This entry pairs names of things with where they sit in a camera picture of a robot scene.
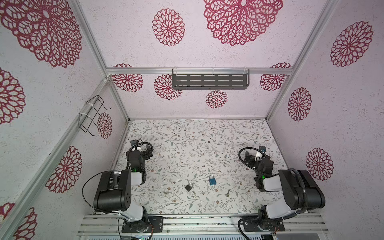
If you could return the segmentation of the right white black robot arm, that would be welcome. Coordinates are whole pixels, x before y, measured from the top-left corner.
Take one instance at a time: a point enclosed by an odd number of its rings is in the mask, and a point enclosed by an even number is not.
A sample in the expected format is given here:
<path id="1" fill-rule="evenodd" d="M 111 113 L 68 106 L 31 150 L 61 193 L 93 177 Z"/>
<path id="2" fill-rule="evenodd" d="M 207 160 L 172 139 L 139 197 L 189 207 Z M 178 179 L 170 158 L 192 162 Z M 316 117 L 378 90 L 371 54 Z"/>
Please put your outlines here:
<path id="1" fill-rule="evenodd" d="M 326 205 L 326 198 L 308 171 L 293 168 L 273 174 L 274 161 L 266 148 L 245 147 L 238 153 L 239 160 L 256 173 L 256 187 L 261 192 L 282 192 L 283 197 L 258 210 L 262 222 L 282 222 L 299 214 Z"/>

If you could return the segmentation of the blue padlock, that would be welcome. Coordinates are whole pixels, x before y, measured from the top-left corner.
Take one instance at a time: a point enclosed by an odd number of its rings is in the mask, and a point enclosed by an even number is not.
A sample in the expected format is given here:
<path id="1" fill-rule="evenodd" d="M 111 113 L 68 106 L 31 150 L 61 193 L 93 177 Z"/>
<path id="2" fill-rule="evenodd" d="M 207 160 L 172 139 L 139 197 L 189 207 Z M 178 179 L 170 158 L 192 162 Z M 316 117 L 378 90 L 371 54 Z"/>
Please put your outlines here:
<path id="1" fill-rule="evenodd" d="M 214 175 L 210 175 L 210 176 L 209 176 L 209 184 L 210 184 L 210 186 L 214 186 L 214 185 L 217 184 Z"/>

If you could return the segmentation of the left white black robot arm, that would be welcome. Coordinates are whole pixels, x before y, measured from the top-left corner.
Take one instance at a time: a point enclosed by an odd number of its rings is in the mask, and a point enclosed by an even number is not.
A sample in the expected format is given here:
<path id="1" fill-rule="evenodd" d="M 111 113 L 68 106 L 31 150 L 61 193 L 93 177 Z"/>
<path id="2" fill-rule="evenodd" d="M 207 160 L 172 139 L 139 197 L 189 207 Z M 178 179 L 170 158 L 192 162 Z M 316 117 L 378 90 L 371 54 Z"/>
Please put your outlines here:
<path id="1" fill-rule="evenodd" d="M 131 141 L 131 145 L 124 170 L 100 173 L 92 207 L 99 213 L 121 216 L 126 230 L 145 232 L 150 228 L 148 212 L 133 200 L 132 187 L 146 183 L 146 161 L 153 156 L 153 145 L 141 140 Z"/>

